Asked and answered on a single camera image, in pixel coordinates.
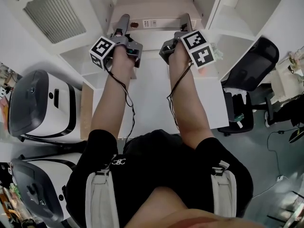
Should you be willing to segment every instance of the floor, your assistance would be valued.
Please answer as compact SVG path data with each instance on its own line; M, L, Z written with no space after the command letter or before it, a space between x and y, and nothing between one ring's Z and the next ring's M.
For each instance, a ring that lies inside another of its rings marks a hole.
M270 128L265 127L264 112L254 113L255 126L248 133L239 133L224 137L217 130L213 130L222 144L233 153L249 170L254 183L254 196L276 184L278 169L274 152L267 150L267 138L273 131L289 130L294 127L290 122L277 123ZM281 174L286 176L269 191L254 198L246 211L246 219L264 224L267 227L279 227L278 221L267 217L271 215L287 219L290 213L284 212L286 208L292 209L297 198L291 191L304 194L302 187L304 172L304 138L289 144L288 140L293 131L285 134L273 133L269 138L269 148L277 150ZM124 141L118 143L122 152Z

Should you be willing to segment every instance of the shirt logo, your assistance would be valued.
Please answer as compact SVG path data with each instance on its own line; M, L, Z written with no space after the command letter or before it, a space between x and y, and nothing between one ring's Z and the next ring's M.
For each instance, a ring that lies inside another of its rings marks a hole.
M112 162L112 165L124 165L124 164L125 164L125 159L114 160Z

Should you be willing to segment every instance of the black chair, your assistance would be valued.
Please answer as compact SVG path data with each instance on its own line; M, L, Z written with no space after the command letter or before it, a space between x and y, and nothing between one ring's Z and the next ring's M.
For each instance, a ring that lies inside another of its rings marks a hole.
M270 73L279 61L279 50L270 40L260 38L244 57L230 71L229 77L222 82L223 88L236 88L246 91L254 91L264 77ZM232 133L244 133L251 131L254 126L253 109L268 109L272 117L271 103L265 99L265 105L251 105L250 95L247 94L246 104L241 95L232 97L231 93L224 93L228 111L229 126L218 128L218 131L228 136ZM244 114L241 120L242 128L234 121L234 118Z

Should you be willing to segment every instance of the power plug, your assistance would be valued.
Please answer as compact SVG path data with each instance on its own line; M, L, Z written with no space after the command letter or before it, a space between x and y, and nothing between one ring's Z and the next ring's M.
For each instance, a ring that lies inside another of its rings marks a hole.
M280 182L280 181L282 181L282 180L283 180L283 178L284 178L284 176L278 176L278 177L277 177L277 179L276 179L276 182Z

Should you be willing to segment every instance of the hand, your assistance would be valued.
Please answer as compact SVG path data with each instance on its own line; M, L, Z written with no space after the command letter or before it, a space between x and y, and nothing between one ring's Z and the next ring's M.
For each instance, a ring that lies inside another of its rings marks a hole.
M172 53L169 57L169 64L170 65L176 65L178 67L183 66L187 67L190 62L189 54L184 47L182 42L178 42L174 53Z
M135 65L135 59L128 57L124 46L117 46L114 49L112 65L115 68L122 67L131 70Z

